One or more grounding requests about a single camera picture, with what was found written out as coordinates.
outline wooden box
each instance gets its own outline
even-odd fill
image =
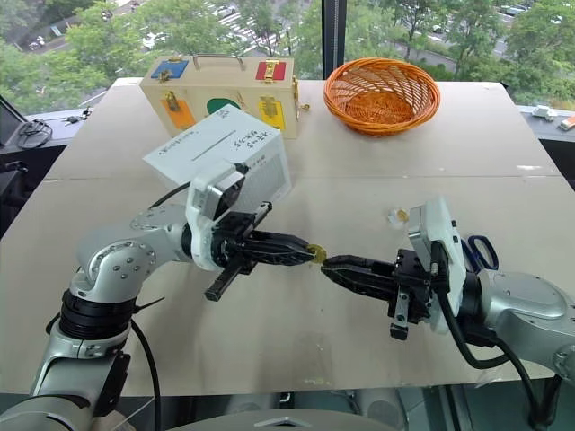
[[[171,136],[229,103],[297,137],[293,58],[160,57],[140,87]]]

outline blue square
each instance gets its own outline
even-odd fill
[[[182,61],[164,60],[162,63],[160,63],[160,66],[156,68],[156,70],[152,73],[152,76],[150,77],[152,79],[159,78],[160,74],[164,70],[169,70],[171,72],[170,79],[180,78],[181,74],[183,74],[183,71],[186,70],[186,66],[188,65],[189,62],[190,61],[188,60],[182,60]]]

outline gold coin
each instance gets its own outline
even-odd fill
[[[410,219],[410,215],[404,209],[400,209],[399,211],[397,211],[397,218],[401,222],[407,222]]]
[[[323,261],[327,259],[327,251],[325,251],[325,248],[321,245],[307,244],[307,250],[315,255],[312,260],[313,263],[323,263]]]

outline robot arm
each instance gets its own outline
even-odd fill
[[[575,383],[575,302],[565,292],[527,274],[465,274],[456,222],[441,198],[410,212],[409,233],[415,251],[399,250],[394,263],[336,256],[322,272],[352,292],[387,301],[394,338],[407,339],[408,323],[420,321],[445,332],[439,296],[446,295],[450,310],[444,309],[467,343],[494,347],[499,338],[520,358]],[[477,367],[494,366],[485,364]]]
[[[253,213],[233,211],[242,185],[241,168],[220,163],[191,182],[187,208],[152,207],[81,241],[80,268],[49,330],[31,398],[0,417],[2,429],[87,430],[93,417],[115,408],[127,377],[130,357],[122,349],[137,296],[164,263],[223,269],[206,292],[217,301],[238,274],[258,263],[297,265],[314,258],[295,236],[255,230],[270,203]]]

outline window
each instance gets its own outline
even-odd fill
[[[0,94],[25,114],[94,105],[156,57],[295,57],[321,78],[321,0],[0,0]]]
[[[345,58],[395,57],[438,81],[495,81],[575,110],[575,1],[348,0]]]
[[[395,57],[439,81],[503,82],[518,104],[575,110],[575,0],[339,3],[346,13],[334,0],[0,0],[0,94],[25,114],[93,106],[161,55],[294,57],[303,79],[342,58]]]

